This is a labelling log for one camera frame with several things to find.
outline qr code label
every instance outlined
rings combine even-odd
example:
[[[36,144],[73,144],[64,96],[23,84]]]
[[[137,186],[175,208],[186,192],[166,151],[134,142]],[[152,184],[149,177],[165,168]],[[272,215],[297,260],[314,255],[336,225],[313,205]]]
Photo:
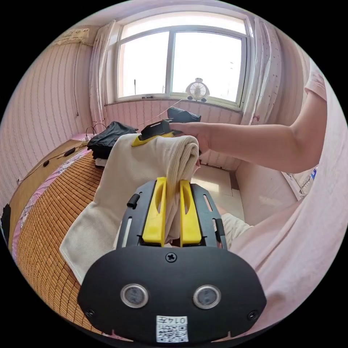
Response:
[[[157,342],[188,342],[186,316],[156,316]]]

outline hand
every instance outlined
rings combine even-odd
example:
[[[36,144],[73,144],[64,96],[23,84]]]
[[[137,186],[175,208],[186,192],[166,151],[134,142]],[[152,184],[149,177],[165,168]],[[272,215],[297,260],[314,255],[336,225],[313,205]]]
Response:
[[[181,131],[181,135],[191,135],[198,140],[199,150],[202,154],[210,150],[210,137],[208,123],[190,122],[190,123],[170,123],[170,129],[173,131]]]

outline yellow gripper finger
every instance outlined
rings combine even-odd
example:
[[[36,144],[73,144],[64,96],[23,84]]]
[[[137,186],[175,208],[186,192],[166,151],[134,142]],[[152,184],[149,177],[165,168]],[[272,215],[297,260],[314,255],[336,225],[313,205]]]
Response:
[[[202,239],[190,183],[180,181],[180,246],[199,244]]]
[[[160,244],[161,247],[165,242],[166,188],[167,178],[157,178],[142,233],[145,243]]]

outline sleeve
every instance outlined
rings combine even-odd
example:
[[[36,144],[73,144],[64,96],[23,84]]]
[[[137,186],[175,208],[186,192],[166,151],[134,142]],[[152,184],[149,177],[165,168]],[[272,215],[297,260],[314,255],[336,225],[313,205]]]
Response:
[[[326,101],[326,88],[323,75],[312,60],[310,60],[309,78],[304,87],[304,90],[307,94],[309,91],[312,91]]]

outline person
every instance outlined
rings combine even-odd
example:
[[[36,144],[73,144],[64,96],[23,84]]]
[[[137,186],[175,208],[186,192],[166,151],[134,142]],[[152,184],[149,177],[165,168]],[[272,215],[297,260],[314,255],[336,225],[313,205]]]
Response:
[[[250,227],[228,248],[253,267],[267,298],[257,322],[241,336],[280,322],[306,300],[331,266],[347,228],[348,127],[335,93],[312,61],[305,91],[307,99],[289,127],[171,125],[196,137],[202,152],[289,173],[319,163],[304,199]]]
[[[202,154],[212,150],[285,173],[301,173],[319,163],[323,149],[327,105],[322,85],[321,74],[312,69],[305,88],[307,99],[291,126],[193,122],[170,127],[197,138]]]

